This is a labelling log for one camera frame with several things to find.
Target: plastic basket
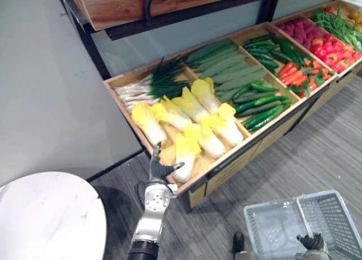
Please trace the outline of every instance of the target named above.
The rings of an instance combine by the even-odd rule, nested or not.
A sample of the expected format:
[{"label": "plastic basket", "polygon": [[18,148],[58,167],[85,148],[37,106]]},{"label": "plastic basket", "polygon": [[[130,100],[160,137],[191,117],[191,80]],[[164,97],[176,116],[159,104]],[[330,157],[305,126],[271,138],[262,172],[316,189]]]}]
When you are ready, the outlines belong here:
[{"label": "plastic basket", "polygon": [[332,260],[361,260],[362,242],[336,190],[246,206],[244,215],[255,253],[264,260],[294,260],[305,247],[297,235],[321,233]]}]

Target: basket handle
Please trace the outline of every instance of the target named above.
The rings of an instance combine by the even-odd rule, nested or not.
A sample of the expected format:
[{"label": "basket handle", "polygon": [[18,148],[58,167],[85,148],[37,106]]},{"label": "basket handle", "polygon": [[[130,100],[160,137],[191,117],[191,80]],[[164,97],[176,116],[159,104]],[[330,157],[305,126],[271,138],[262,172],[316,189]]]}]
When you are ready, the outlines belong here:
[{"label": "basket handle", "polygon": [[301,216],[301,219],[303,220],[304,222],[304,225],[307,229],[307,234],[308,234],[308,237],[309,238],[314,238],[314,235],[313,235],[313,232],[312,232],[312,229],[311,229],[311,226],[309,225],[309,223],[307,222],[306,218],[305,218],[305,215],[304,215],[304,212],[303,210],[301,209],[301,205],[300,205],[300,201],[299,201],[299,198],[302,197],[302,196],[299,196],[299,197],[296,197],[295,200],[296,200],[296,205],[298,207],[298,210],[299,210],[299,214]]}]

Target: shoe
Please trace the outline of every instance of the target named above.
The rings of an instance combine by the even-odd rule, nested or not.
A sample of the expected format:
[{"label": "shoe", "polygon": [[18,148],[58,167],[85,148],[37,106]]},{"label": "shoe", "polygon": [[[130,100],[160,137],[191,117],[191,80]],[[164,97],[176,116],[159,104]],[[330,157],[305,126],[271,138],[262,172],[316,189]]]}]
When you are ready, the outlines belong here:
[{"label": "shoe", "polygon": [[234,240],[232,243],[232,252],[238,253],[238,252],[243,252],[244,251],[244,246],[245,246],[245,238],[243,233],[241,232],[236,232],[234,234]]}]

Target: wall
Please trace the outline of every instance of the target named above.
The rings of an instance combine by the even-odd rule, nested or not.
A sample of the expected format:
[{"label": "wall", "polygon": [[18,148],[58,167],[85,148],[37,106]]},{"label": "wall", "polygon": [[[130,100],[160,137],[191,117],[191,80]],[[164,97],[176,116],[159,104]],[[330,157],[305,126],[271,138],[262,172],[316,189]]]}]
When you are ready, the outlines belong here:
[{"label": "wall", "polygon": [[0,7],[0,186],[39,171],[87,178],[138,151],[59,0]]}]

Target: white round table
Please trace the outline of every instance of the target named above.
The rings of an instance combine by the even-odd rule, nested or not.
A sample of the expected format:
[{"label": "white round table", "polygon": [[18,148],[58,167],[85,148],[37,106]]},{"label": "white round table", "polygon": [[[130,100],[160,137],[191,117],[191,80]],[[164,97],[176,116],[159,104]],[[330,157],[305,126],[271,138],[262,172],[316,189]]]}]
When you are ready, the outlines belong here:
[{"label": "white round table", "polygon": [[106,231],[98,193],[75,175],[42,172],[0,187],[1,260],[101,260]]}]

